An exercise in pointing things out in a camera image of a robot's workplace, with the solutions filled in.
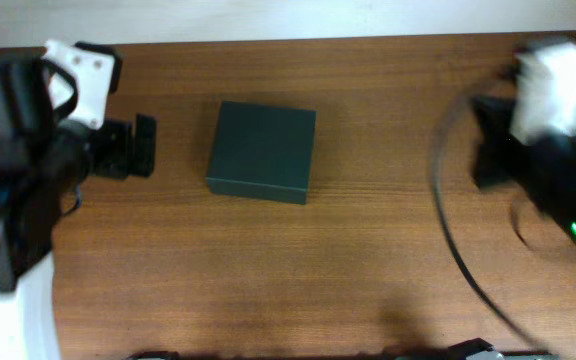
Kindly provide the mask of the black cardboard box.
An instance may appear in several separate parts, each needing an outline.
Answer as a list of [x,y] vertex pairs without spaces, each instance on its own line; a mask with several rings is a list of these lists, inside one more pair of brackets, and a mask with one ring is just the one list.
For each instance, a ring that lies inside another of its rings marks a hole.
[[306,204],[316,118],[314,110],[222,102],[205,176],[210,192]]

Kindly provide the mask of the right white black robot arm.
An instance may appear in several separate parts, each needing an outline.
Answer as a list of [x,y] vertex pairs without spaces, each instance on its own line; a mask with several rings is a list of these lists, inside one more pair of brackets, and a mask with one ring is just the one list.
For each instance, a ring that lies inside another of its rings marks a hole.
[[519,184],[576,245],[576,135],[547,134],[523,145],[509,133],[514,99],[477,94],[469,105],[483,135],[471,170],[477,188]]

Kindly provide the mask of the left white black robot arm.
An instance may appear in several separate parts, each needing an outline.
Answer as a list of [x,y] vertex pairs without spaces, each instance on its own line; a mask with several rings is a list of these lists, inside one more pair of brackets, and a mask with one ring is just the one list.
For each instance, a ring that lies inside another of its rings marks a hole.
[[91,176],[147,178],[157,124],[109,119],[122,59],[111,47],[50,40],[0,54],[0,359],[57,359],[53,231]]

